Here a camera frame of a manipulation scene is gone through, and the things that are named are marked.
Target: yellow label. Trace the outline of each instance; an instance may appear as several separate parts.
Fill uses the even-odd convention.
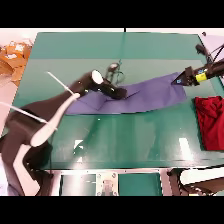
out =
[[[205,73],[201,73],[201,74],[196,75],[196,80],[198,82],[202,82],[202,81],[207,80],[206,74]]]

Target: green table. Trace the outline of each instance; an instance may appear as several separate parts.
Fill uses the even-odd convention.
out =
[[[123,84],[202,66],[197,35],[159,33],[39,33],[14,105],[53,97],[84,72],[105,74],[122,59]],[[53,169],[116,169],[210,166],[224,163],[222,152],[201,144],[192,99],[223,96],[218,79],[185,88],[188,99],[172,107],[138,114],[64,116],[53,140]],[[74,149],[75,142],[82,142]]]

